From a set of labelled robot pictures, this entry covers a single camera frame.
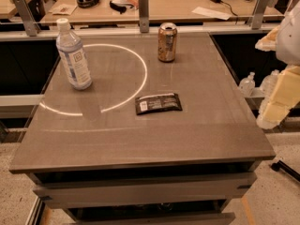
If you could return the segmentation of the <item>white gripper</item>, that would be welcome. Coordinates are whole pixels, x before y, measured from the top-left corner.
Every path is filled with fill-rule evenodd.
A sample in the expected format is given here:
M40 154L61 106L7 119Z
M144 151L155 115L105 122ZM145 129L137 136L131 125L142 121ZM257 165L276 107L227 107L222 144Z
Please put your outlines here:
M280 26L257 41L255 48L264 52L276 50L278 60L291 64L271 81L271 93L262 101L256 119L259 128L272 129L300 102L300 1Z

